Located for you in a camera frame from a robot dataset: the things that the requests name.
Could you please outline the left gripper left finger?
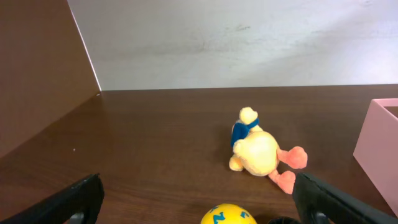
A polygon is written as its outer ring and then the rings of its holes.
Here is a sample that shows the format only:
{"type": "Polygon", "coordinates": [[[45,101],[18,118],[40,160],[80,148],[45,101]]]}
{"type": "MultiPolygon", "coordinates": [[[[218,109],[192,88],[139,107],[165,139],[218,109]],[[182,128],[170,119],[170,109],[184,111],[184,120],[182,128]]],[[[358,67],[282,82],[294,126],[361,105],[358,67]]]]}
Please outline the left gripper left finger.
{"type": "Polygon", "coordinates": [[[103,200],[100,175],[90,174],[1,223],[65,223],[76,214],[80,223],[96,223],[103,200]]]}

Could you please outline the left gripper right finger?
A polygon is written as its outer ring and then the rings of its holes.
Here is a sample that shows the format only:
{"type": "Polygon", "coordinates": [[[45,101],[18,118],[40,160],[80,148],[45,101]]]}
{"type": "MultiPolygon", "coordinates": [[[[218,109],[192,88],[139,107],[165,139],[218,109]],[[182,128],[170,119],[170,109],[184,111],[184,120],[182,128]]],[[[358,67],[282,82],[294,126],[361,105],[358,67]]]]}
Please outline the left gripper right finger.
{"type": "Polygon", "coordinates": [[[397,218],[308,173],[296,175],[292,196],[300,221],[305,224],[397,224],[397,218]]]}

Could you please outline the yellow plush duck blue scarf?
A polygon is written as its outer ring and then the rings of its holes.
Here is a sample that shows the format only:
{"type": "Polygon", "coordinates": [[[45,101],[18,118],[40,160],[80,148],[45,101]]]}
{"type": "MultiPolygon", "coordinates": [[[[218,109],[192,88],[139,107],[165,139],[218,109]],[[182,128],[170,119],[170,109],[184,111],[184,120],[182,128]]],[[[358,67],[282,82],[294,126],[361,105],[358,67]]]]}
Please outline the yellow plush duck blue scarf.
{"type": "Polygon", "coordinates": [[[231,147],[231,170],[246,170],[258,177],[268,176],[287,194],[293,193],[296,176],[289,170],[278,173],[279,163],[283,162],[293,169],[303,169],[308,162],[308,154],[300,146],[289,151],[282,150],[274,136],[260,127],[258,113],[251,107],[240,110],[239,119],[231,132],[231,147]]]}

